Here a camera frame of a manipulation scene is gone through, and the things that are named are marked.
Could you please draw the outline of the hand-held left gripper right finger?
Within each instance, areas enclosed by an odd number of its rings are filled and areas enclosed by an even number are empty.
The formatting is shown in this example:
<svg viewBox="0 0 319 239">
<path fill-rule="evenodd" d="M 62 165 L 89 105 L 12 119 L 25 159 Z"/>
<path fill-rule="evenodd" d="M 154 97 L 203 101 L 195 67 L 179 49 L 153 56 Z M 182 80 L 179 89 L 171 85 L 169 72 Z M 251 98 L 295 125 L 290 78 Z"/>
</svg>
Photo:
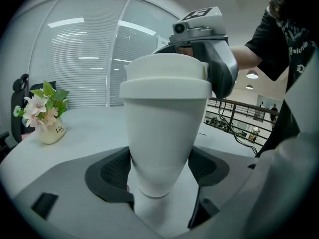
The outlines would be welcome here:
<svg viewBox="0 0 319 239">
<path fill-rule="evenodd" d="M 197 231 L 243 231 L 258 196 L 258 160 L 194 147 L 189 169 L 198 191 L 188 223 Z"/>
</svg>

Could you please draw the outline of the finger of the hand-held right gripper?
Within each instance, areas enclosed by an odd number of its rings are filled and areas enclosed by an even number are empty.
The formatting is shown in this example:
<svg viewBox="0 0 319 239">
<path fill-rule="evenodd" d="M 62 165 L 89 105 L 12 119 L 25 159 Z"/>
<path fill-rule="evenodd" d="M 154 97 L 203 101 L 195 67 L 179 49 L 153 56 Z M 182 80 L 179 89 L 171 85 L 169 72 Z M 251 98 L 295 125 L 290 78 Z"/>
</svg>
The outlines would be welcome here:
<svg viewBox="0 0 319 239">
<path fill-rule="evenodd" d="M 190 44 L 167 45 L 153 52 L 153 54 L 159 54 L 159 53 L 176 53 L 176 54 L 182 54 L 182 55 L 187 55 L 192 57 L 192 46 Z"/>
<path fill-rule="evenodd" d="M 224 39 L 206 39 L 191 42 L 194 58 L 208 64 L 207 80 L 216 98 L 229 96 L 238 76 L 237 61 Z"/>
</svg>

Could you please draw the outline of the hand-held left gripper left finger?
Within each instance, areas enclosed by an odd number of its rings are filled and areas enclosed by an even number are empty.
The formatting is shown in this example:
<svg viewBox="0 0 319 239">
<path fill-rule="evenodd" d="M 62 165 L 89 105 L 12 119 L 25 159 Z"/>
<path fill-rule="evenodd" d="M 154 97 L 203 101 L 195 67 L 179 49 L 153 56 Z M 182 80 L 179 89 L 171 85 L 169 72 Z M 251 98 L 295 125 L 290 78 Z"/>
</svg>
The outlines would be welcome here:
<svg viewBox="0 0 319 239">
<path fill-rule="evenodd" d="M 134 212 L 127 191 L 131 157 L 127 147 L 59 163 L 15 197 L 22 211 L 44 218 L 58 238 L 157 239 Z"/>
</svg>

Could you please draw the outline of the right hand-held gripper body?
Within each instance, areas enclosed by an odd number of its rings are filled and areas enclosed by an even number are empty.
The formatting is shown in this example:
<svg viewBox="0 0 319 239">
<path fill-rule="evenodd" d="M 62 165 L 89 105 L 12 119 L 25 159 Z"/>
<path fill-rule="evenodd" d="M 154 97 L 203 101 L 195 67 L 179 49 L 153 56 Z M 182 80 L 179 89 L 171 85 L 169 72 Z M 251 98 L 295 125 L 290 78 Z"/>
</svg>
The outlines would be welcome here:
<svg viewBox="0 0 319 239">
<path fill-rule="evenodd" d="M 172 28 L 169 44 L 208 39 L 228 40 L 222 13 L 216 6 L 191 11 Z"/>
</svg>

